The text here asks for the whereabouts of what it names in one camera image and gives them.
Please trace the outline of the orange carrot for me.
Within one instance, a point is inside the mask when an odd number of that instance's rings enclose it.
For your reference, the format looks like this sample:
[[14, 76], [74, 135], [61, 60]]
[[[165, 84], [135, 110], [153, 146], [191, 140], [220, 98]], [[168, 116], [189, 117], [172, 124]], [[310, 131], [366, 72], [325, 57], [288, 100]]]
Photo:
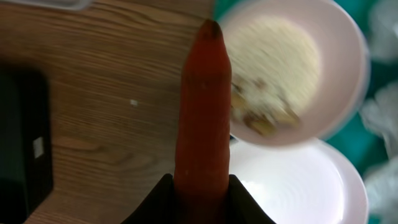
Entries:
[[231, 65], [220, 25], [205, 20], [181, 76], [174, 189], [178, 223], [224, 223]]

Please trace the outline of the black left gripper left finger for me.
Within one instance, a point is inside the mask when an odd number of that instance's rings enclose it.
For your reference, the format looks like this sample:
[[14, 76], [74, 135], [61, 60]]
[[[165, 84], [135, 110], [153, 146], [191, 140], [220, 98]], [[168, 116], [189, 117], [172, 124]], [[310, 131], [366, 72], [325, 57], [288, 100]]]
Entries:
[[165, 174], [141, 204], [121, 224], [174, 223], [174, 183]]

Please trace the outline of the pink bowl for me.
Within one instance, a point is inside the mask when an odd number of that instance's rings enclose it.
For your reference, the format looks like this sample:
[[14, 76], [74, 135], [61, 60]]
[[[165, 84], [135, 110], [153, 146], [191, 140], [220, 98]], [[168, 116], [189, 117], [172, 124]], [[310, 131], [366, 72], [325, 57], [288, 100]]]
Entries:
[[298, 125], [280, 125], [263, 136], [241, 119], [231, 120], [239, 140], [266, 146], [332, 136], [351, 119], [369, 85], [364, 35], [334, 1], [241, 1], [218, 22], [236, 79], [246, 97], [281, 93]]

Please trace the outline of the black tray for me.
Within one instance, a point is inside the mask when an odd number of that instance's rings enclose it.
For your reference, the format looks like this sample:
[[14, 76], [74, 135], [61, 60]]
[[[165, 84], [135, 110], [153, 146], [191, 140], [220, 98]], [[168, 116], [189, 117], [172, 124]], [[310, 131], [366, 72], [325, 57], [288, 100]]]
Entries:
[[1, 66], [1, 223], [24, 223], [53, 190], [49, 84]]

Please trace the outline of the rice and peanuts pile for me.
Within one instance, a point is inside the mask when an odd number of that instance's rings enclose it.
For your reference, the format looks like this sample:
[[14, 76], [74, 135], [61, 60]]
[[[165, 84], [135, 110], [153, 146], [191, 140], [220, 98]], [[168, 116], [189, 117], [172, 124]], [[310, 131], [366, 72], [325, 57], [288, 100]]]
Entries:
[[282, 17], [260, 16], [225, 40], [233, 79], [233, 119], [261, 136], [296, 128], [320, 81], [312, 37]]

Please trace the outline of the pink plate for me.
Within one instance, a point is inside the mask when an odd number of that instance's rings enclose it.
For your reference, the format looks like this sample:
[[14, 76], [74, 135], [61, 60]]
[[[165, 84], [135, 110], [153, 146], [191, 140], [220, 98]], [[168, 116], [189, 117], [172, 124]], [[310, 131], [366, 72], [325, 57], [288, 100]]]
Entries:
[[290, 147], [230, 145], [229, 171], [276, 223], [367, 224], [361, 176], [321, 140]]

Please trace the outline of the white napkin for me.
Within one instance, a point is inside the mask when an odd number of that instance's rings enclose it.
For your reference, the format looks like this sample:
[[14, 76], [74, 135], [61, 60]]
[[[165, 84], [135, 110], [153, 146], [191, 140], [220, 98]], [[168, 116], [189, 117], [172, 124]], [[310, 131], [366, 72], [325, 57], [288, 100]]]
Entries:
[[[397, 0], [379, 1], [372, 9], [369, 49], [374, 60], [397, 63]], [[365, 178], [369, 212], [381, 223], [397, 224], [397, 82], [366, 100], [360, 115], [366, 128], [382, 137], [388, 161]]]

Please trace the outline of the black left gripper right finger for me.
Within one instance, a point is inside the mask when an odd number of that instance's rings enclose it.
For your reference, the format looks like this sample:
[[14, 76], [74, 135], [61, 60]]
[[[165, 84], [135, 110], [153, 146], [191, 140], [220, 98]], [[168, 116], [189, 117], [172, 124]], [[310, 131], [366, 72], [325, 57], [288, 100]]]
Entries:
[[233, 174], [229, 175], [226, 222], [227, 224], [275, 224]]

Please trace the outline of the clear plastic bin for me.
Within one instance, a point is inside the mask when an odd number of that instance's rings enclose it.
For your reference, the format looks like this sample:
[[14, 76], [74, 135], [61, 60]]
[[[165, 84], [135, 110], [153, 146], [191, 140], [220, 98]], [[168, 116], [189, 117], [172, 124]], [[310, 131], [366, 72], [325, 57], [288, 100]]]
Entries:
[[79, 11], [88, 7], [93, 0], [1, 0], [1, 2]]

